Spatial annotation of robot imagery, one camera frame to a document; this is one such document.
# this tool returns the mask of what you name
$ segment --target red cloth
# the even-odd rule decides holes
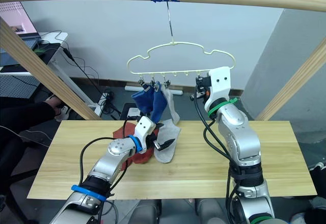
[[[125,135],[123,135],[123,127],[120,127],[118,130],[113,132],[114,138],[125,138],[124,136],[133,135],[134,128],[136,127],[133,123],[126,123],[126,127],[124,130]],[[154,134],[157,136],[158,130],[154,130]],[[135,164],[143,164],[146,163],[153,155],[154,148],[147,149],[144,154],[136,153],[134,156],[128,158],[128,166],[131,165],[132,162]],[[126,167],[126,162],[122,164],[121,171],[123,171]]]

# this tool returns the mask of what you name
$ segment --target blue sock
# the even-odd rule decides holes
[[[159,81],[156,82],[156,85],[159,87],[159,89],[154,92],[153,113],[151,116],[151,120],[154,123],[158,123],[160,121],[163,111],[168,104],[161,91],[161,84],[159,83]]]
[[[146,90],[132,94],[131,97],[142,113],[147,114],[153,110],[154,88],[152,86],[149,86]]]

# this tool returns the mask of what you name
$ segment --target metal hook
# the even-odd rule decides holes
[[[151,74],[151,85],[152,85],[152,87],[155,86],[154,74]]]
[[[163,76],[164,81],[166,81],[165,80],[165,73],[161,73],[161,75]]]
[[[171,25],[171,15],[170,15],[170,9],[169,9],[169,3],[168,3],[168,1],[167,1],[167,8],[168,8],[168,16],[169,16],[169,25],[170,25],[171,38],[172,38],[172,43],[174,43],[173,32],[172,32],[172,25]]]
[[[143,79],[142,76],[141,76],[141,78],[139,79],[138,83],[139,83],[139,85],[141,85],[141,86],[145,84],[145,81],[144,81],[144,79]]]
[[[153,87],[154,87],[155,91],[157,92],[159,90],[159,82],[155,83]]]

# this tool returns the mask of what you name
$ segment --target sock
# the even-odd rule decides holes
[[[163,111],[167,107],[167,100],[161,91],[161,84],[159,81],[156,82],[156,85],[158,86],[158,90],[154,92],[153,113],[151,116],[151,120],[154,123],[160,121]]]
[[[145,90],[132,94],[131,97],[142,113],[147,114],[153,110],[154,88],[152,86],[148,86]]]
[[[180,116],[178,115],[178,113],[176,113],[174,109],[173,94],[170,89],[164,86],[161,87],[161,91],[168,102],[173,123],[176,125],[180,121]]]
[[[180,128],[175,126],[173,124],[173,121],[171,119],[162,121],[164,126],[162,126],[157,135],[157,142],[158,144],[162,145],[164,142],[170,139],[175,139],[174,142],[168,146],[166,149],[163,149],[161,151],[158,151],[156,148],[154,149],[154,155],[157,161],[161,163],[169,163],[175,152],[175,147],[177,145],[178,136],[180,133]]]

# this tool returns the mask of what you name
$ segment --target person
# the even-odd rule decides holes
[[[53,118],[58,122],[66,120],[70,108],[55,95],[38,103],[2,98],[0,107],[0,153],[13,149],[15,152],[15,155],[4,154],[0,157],[0,179],[1,182],[5,182],[10,178],[25,151],[24,142],[16,134]]]

